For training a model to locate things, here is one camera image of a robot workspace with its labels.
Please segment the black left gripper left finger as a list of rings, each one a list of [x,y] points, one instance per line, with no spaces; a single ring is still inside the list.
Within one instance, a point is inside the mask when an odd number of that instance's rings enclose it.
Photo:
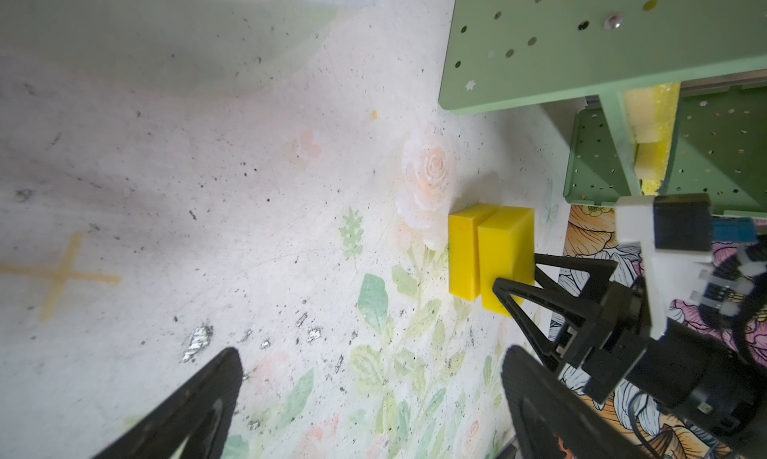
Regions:
[[[98,458],[220,458],[243,382],[239,351],[227,347]]]

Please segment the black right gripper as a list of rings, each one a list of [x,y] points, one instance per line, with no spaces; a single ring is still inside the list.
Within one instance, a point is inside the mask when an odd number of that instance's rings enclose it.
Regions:
[[[551,279],[541,265],[584,273],[579,297]],[[649,345],[645,281],[639,278],[629,286],[610,282],[615,269],[617,262],[611,259],[535,253],[539,286],[505,278],[493,284],[493,293],[542,365],[552,372],[569,365],[587,373],[582,391],[597,403],[613,393]]]

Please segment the yellow sponge alone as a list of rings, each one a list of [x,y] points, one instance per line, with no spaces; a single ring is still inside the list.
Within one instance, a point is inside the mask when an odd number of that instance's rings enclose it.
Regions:
[[[501,207],[478,203],[449,216],[449,293],[467,301],[481,295],[479,226]]]

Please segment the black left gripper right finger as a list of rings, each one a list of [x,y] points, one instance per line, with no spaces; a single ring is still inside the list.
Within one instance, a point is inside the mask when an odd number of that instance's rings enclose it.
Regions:
[[[645,458],[523,348],[507,349],[501,381],[525,458]]]

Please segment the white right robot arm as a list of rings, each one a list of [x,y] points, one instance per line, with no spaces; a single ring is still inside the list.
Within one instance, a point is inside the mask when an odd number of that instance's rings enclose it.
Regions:
[[[621,381],[734,452],[766,448],[766,376],[712,337],[669,321],[650,335],[655,307],[643,278],[623,285],[613,260],[539,254],[535,281],[499,278],[493,293],[531,344],[511,347],[501,381],[527,458],[642,458],[601,419]]]

